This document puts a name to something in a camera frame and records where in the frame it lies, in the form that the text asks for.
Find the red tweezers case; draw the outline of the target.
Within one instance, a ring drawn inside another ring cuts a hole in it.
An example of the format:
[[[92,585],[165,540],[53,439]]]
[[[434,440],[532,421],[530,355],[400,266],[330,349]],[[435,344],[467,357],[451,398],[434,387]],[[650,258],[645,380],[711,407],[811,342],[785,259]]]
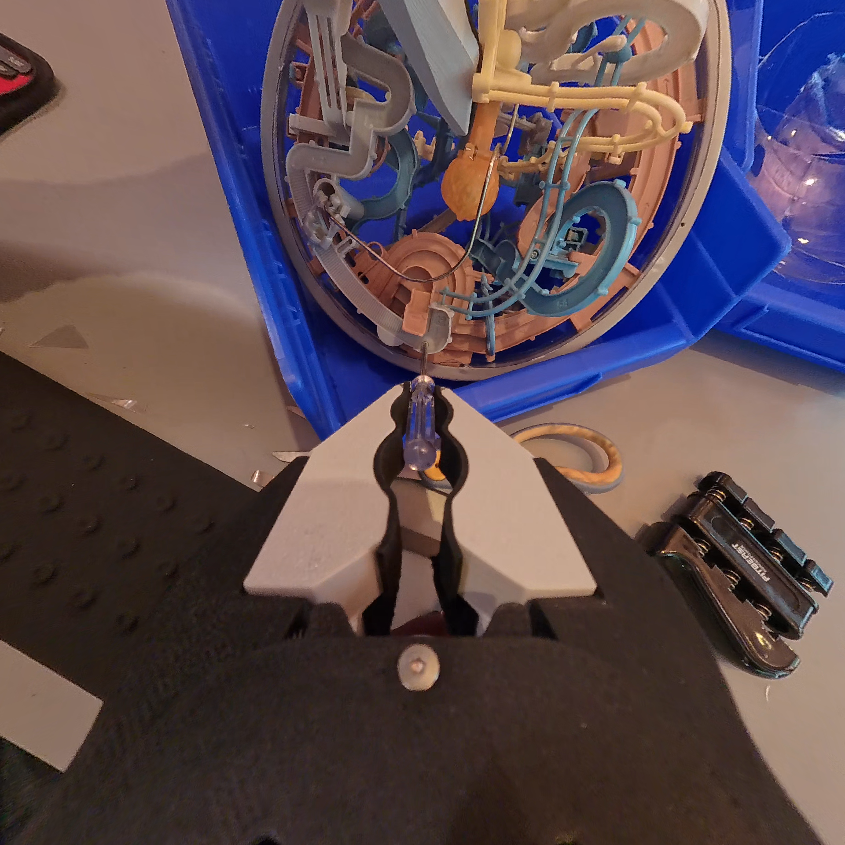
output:
[[[1,137],[8,135],[59,93],[51,65],[38,53],[1,35]]]

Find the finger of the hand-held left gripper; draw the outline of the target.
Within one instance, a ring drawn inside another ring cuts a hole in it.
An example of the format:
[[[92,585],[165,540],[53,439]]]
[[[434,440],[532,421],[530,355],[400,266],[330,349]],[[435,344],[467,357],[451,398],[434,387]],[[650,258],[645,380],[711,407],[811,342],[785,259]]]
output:
[[[382,9],[440,116],[467,135],[479,44],[465,2],[383,1]]]

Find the blue plastic bin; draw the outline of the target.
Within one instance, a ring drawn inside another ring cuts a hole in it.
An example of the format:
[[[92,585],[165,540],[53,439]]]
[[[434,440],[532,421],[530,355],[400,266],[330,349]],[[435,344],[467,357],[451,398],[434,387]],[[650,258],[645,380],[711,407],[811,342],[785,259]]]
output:
[[[716,327],[804,360],[843,372],[843,286],[817,285],[781,276],[776,267],[791,241],[751,183],[755,160],[757,78],[761,60],[797,27],[814,17],[843,16],[843,2],[727,2],[733,79],[723,163],[737,196],[727,207],[727,248],[738,269],[736,303]]]
[[[238,239],[292,399],[322,438],[397,384],[304,293],[269,207],[259,85],[278,2],[167,2]],[[703,337],[782,260],[790,238],[727,150],[702,209],[653,291],[584,351],[457,386],[500,422],[660,363]]]

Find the clear handled screwdriver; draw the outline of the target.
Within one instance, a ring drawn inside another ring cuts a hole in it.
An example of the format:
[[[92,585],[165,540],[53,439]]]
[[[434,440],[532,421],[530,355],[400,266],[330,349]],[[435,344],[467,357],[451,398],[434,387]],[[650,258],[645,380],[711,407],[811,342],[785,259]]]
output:
[[[425,471],[435,465],[439,448],[435,385],[428,375],[428,343],[422,344],[419,374],[411,382],[410,390],[403,455],[410,470]]]

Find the black perforated mat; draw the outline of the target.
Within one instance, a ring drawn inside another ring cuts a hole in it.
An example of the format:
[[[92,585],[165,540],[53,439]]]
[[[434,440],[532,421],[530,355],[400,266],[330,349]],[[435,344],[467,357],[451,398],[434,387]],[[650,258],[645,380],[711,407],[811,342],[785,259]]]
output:
[[[265,493],[2,354],[2,641],[105,701],[158,650],[302,628],[297,599],[248,597],[280,510]]]

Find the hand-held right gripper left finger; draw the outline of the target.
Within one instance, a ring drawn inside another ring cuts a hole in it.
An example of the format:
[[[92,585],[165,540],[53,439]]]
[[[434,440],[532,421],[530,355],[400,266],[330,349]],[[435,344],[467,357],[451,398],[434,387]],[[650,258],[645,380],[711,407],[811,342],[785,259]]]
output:
[[[402,546],[391,483],[404,462],[405,388],[394,386],[301,468],[243,583],[253,595],[335,603],[371,636],[389,634]]]

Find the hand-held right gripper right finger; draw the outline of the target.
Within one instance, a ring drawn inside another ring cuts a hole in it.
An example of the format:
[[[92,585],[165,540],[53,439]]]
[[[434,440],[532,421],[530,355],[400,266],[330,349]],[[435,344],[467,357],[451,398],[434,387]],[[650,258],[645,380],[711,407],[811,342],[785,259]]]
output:
[[[534,458],[454,391],[437,388],[439,470],[451,491],[432,559],[446,626],[474,636],[496,609],[534,599],[589,597],[597,582]]]

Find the clear plastic dome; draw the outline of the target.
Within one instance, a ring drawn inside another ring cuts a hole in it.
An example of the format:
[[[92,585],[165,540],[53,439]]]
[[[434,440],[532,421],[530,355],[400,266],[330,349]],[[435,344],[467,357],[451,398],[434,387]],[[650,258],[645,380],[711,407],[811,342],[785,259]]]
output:
[[[750,181],[791,241],[781,276],[844,281],[843,16],[814,17],[761,60]]]

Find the colourful plastic maze ball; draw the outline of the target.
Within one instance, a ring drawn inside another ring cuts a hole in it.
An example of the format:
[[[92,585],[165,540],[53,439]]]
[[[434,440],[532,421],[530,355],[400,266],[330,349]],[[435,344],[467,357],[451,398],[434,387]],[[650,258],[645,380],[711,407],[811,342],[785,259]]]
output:
[[[382,2],[282,2],[261,99],[269,199],[347,335],[468,382],[573,353],[680,251],[731,93],[725,2],[465,2],[470,129],[428,98]]]

